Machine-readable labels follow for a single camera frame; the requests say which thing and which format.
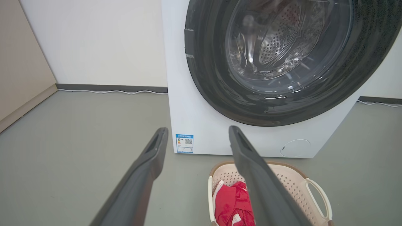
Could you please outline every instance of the basket handle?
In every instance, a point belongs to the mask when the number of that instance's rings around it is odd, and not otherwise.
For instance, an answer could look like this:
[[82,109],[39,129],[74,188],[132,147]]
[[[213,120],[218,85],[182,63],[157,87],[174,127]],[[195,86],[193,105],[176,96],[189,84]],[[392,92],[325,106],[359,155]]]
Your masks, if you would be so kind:
[[[310,196],[311,196],[311,198],[313,199],[314,204],[316,205],[318,211],[320,211],[321,216],[324,217],[327,221],[332,220],[332,208],[331,208],[331,203],[329,202],[329,199],[328,199],[328,197],[326,196],[324,190],[323,190],[315,181],[313,181],[313,180],[310,179],[310,178],[306,178],[305,181],[306,181],[307,190],[308,190],[308,192],[310,193]],[[324,214],[323,214],[322,211],[321,211],[321,208],[318,206],[316,199],[314,198],[313,194],[311,193],[310,188],[308,187],[308,184],[313,185],[313,186],[317,189],[317,191],[320,193],[322,199],[324,200],[324,205],[325,205],[325,209],[326,209],[326,216],[324,216]]]
[[209,209],[209,219],[211,220],[211,223],[216,222],[212,195],[213,195],[213,193],[212,193],[212,176],[209,176],[209,178],[208,178],[208,209]]

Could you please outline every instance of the washing machine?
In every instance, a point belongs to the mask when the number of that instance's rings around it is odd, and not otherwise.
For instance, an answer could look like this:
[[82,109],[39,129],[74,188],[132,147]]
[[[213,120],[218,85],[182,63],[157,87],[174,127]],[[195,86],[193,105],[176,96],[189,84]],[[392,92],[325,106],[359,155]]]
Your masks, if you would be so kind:
[[401,15],[399,0],[162,0],[174,152],[231,155],[236,125],[261,156],[314,157]]

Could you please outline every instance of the red clothing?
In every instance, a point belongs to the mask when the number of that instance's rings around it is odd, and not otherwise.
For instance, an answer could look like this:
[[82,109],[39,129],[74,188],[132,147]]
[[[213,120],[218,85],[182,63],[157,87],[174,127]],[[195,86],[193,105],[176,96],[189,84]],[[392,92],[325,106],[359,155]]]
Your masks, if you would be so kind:
[[215,191],[215,219],[219,226],[255,226],[250,198],[244,182],[222,185]]

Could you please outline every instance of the cable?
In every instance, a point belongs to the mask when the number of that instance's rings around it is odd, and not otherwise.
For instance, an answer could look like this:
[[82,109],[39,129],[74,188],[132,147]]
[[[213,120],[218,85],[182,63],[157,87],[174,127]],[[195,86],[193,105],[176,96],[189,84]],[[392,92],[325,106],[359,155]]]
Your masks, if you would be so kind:
[[[97,91],[92,91],[92,90],[66,90],[66,89],[59,89],[59,90],[60,91],[66,91],[66,92],[93,92],[93,93],[98,93],[98,94],[104,94],[104,93],[110,93],[110,92],[121,92],[121,93],[128,94],[128,95],[133,95],[133,94],[137,94],[137,93],[141,93],[141,92],[149,92],[149,93],[154,93],[154,94],[168,94],[167,92],[153,92],[153,91],[149,91],[149,90],[141,90],[141,91],[138,91],[138,92],[123,92],[123,91],[120,91],[120,90],[112,90],[112,91],[104,91],[104,92],[97,92]],[[379,102],[366,103],[366,102],[359,101],[359,100],[357,100],[357,102],[365,104],[365,105],[379,104],[379,105],[385,105],[385,106],[388,106],[388,107],[402,107],[402,105],[394,105],[394,106],[392,106],[392,105],[387,105],[387,104],[379,103]]]
[[388,107],[402,107],[402,105],[387,105],[387,104],[379,103],[379,102],[366,103],[366,102],[359,101],[359,100],[357,100],[357,102],[362,103],[362,104],[365,104],[365,105],[375,105],[375,104],[379,104],[379,105],[385,105],[385,106],[388,106]]
[[154,94],[168,94],[167,92],[153,92],[153,91],[149,91],[149,90],[141,90],[138,92],[123,92],[120,90],[112,90],[112,91],[104,91],[104,92],[97,92],[97,91],[92,91],[92,90],[66,90],[66,89],[58,89],[60,91],[66,91],[66,92],[93,92],[93,93],[98,93],[98,94],[104,94],[104,93],[110,93],[110,92],[121,92],[121,93],[125,93],[128,95],[133,95],[133,94],[137,94],[140,92],[150,92],[150,93],[154,93]]

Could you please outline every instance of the blue label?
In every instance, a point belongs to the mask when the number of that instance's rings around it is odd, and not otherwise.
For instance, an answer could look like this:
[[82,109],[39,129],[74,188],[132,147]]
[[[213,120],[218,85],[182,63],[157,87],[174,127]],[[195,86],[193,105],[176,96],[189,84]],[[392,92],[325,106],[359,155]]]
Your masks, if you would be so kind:
[[177,153],[193,153],[194,136],[176,134]]

